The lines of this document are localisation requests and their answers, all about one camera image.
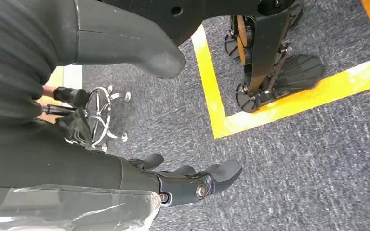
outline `gray carpet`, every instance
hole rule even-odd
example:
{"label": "gray carpet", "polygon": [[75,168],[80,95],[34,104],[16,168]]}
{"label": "gray carpet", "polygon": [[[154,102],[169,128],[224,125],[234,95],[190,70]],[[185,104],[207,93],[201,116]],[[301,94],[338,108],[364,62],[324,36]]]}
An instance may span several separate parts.
{"label": "gray carpet", "polygon": [[[359,0],[307,0],[304,10],[289,40],[296,52],[320,56],[326,76],[370,60],[370,20]],[[227,17],[204,22],[231,115],[242,68],[223,50],[228,25]],[[112,128],[128,132],[129,141],[110,141],[109,154],[159,152],[166,159],[160,170],[201,170],[233,158],[244,167],[221,195],[163,209],[152,230],[370,230],[370,90],[215,140],[192,42],[181,49],[188,63],[173,80],[126,64],[84,68],[85,88],[113,84],[133,95],[117,103]]]}

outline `screw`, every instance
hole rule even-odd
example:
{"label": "screw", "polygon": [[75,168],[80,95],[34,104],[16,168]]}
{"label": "screw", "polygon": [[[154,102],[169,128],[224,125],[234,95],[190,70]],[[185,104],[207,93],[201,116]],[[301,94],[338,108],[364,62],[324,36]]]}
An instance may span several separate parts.
{"label": "screw", "polygon": [[275,0],[275,7],[279,7],[281,5],[279,0]]}
{"label": "screw", "polygon": [[159,197],[161,198],[161,202],[163,202],[163,203],[167,203],[168,202],[169,196],[167,194],[161,193],[159,195]]}
{"label": "screw", "polygon": [[197,198],[202,200],[206,196],[206,187],[203,184],[198,185],[197,187]]}

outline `plastic wrap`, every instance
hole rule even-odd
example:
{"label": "plastic wrap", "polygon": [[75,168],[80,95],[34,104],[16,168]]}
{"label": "plastic wrap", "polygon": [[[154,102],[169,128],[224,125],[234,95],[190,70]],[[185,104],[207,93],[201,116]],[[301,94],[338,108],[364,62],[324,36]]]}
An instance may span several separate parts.
{"label": "plastic wrap", "polygon": [[147,191],[0,188],[0,231],[146,231],[160,205]]}

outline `floor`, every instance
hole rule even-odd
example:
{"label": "floor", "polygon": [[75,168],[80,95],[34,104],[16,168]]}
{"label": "floor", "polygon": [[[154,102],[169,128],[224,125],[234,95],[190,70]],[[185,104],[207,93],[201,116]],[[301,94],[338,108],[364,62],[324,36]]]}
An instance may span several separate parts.
{"label": "floor", "polygon": [[[227,17],[203,23],[226,115],[239,112],[235,87],[242,67],[223,49]],[[360,0],[305,0],[289,32],[296,53],[321,57],[325,77],[370,60],[370,18]],[[83,86],[113,85],[132,94],[114,107],[109,154],[162,153],[159,170],[237,159],[234,186],[204,202],[162,209],[151,230],[370,230],[370,90],[215,139],[192,41],[173,80],[149,77],[127,64],[85,66]]]}

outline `robotic foot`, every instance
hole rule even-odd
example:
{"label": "robotic foot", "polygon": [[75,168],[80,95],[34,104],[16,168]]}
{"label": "robotic foot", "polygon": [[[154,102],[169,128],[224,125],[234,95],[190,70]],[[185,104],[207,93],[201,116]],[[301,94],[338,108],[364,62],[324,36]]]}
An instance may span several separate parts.
{"label": "robotic foot", "polygon": [[261,91],[253,96],[247,94],[246,85],[240,84],[237,87],[236,101],[243,111],[251,113],[280,98],[312,89],[321,80],[324,72],[321,60],[309,55],[289,57],[282,65],[279,73],[276,67],[273,75],[268,76],[262,83]]}

